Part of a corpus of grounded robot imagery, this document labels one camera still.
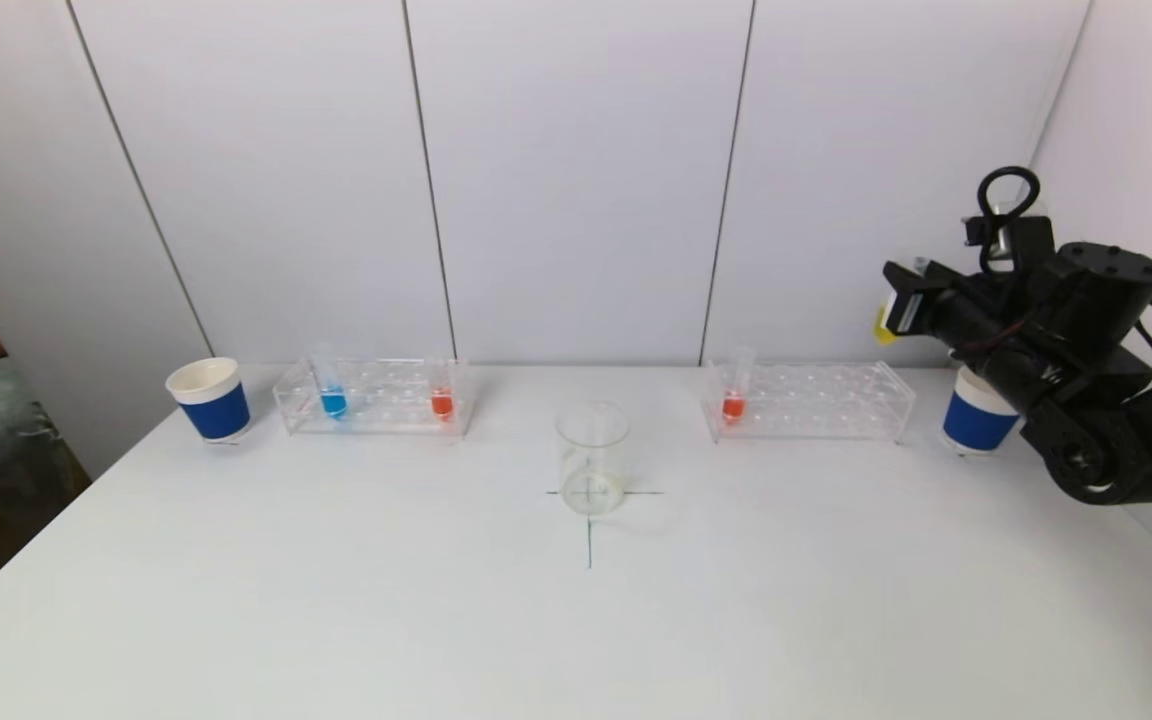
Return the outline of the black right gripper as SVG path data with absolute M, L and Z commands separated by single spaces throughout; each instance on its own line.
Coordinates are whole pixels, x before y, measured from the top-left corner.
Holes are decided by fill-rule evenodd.
M 882 266 L 890 293 L 876 314 L 873 338 L 890 346 L 897 338 L 932 338 L 977 374 L 1020 374 L 1026 369 L 1023 323 L 998 309 L 996 291 L 978 275 L 964 275 L 941 263 L 911 270 L 896 262 Z

